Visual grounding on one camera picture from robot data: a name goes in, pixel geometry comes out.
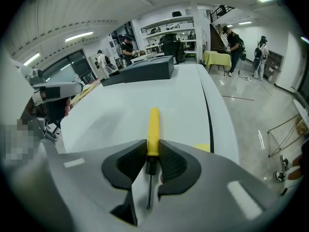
black t-shirt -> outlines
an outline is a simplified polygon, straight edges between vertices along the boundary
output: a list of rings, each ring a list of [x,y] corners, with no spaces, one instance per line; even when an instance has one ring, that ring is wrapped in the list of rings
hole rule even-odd
[[[127,52],[133,52],[133,45],[132,43],[126,43],[126,42],[122,42],[121,43],[121,50],[126,50]],[[125,61],[127,63],[129,63],[131,61],[131,59],[133,59],[134,57],[131,55],[125,55],[123,54]]]
[[[241,44],[238,34],[232,32],[228,37],[227,41],[230,43],[231,48],[234,47],[236,44],[239,44],[239,47],[234,51],[241,51]]]

yellow screwdriver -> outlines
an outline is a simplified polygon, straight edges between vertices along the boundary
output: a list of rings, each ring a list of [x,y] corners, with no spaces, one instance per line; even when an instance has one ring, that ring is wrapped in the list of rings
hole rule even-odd
[[[147,145],[146,174],[149,174],[147,210],[151,209],[152,182],[153,182],[153,176],[156,174],[157,162],[159,160],[159,139],[160,139],[159,119],[160,119],[159,109],[157,107],[153,107],[150,110],[148,145]]]

yellow tag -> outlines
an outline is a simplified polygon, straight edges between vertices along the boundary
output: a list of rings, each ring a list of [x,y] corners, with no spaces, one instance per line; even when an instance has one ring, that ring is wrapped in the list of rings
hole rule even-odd
[[[210,152],[211,148],[209,146],[209,144],[195,144],[194,148],[200,149],[200,150],[204,150],[206,152]]]

stair railing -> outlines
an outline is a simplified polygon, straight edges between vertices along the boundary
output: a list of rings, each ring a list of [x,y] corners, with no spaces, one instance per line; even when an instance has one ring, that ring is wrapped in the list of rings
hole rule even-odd
[[[221,16],[225,15],[226,13],[233,10],[233,7],[227,6],[227,5],[220,5],[219,8],[217,8],[214,12],[210,13],[211,16],[211,23],[215,21],[216,19],[220,18]]]
[[[216,25],[215,29],[216,29],[217,33],[219,34],[223,44],[225,46],[228,46],[227,35],[223,32],[221,25],[220,24]]]

black box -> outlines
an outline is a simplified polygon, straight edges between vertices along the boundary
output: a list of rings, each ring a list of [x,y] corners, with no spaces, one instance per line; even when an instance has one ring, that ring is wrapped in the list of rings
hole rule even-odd
[[[129,65],[120,71],[125,83],[170,79],[174,71],[173,56],[163,56]]]
[[[103,86],[109,86],[113,84],[123,83],[122,76],[120,74],[111,76],[110,78],[101,80]]]

